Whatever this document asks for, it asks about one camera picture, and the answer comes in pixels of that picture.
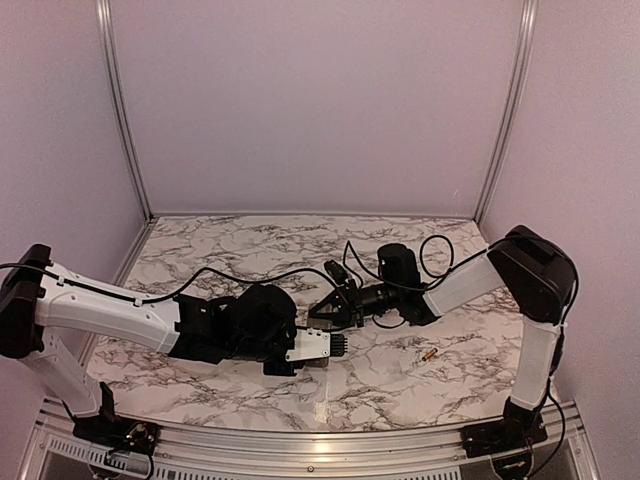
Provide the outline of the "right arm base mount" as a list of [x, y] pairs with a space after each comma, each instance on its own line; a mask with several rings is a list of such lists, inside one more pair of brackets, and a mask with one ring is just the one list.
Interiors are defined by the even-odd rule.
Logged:
[[533, 409], [505, 402], [498, 420], [485, 421], [461, 429], [462, 447], [468, 458], [477, 458], [511, 450], [528, 448], [548, 439], [541, 410], [544, 402]]

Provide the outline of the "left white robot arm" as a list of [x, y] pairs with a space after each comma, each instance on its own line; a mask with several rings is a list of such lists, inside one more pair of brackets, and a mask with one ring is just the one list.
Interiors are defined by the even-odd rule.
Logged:
[[1, 354], [27, 366], [62, 400], [71, 419], [106, 445], [125, 438], [113, 394], [93, 379], [56, 331], [114, 337], [180, 360], [217, 365], [260, 362], [267, 375], [292, 375], [329, 352], [328, 334], [300, 328], [297, 308], [276, 285], [251, 282], [238, 297], [201, 299], [182, 291], [152, 297], [82, 277], [32, 245], [2, 264]]

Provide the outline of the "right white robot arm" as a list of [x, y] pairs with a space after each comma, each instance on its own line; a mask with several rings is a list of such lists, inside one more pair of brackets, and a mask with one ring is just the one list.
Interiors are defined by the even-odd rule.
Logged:
[[401, 243], [377, 250], [374, 282], [358, 284], [345, 264], [329, 261], [335, 289], [308, 316], [338, 328], [396, 311], [408, 325], [430, 325], [484, 298], [504, 294], [523, 319], [516, 379], [495, 438], [515, 448], [534, 431], [563, 353], [565, 324], [580, 287], [575, 262], [560, 247], [518, 225], [503, 238], [440, 274], [426, 276], [421, 253]]

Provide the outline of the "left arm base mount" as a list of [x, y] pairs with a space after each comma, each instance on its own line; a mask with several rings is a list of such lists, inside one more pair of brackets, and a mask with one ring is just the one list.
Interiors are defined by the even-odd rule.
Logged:
[[74, 436], [108, 446], [113, 451], [152, 455], [158, 440], [159, 425], [118, 415], [111, 389], [104, 382], [100, 382], [99, 387], [101, 405], [95, 415], [78, 417], [68, 411], [74, 423]]

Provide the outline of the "grey white remote control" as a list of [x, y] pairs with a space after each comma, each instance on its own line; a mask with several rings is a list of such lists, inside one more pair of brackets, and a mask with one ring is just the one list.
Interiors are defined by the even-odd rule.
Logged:
[[321, 329], [308, 328], [303, 336], [305, 366], [326, 368], [330, 362], [331, 334]]

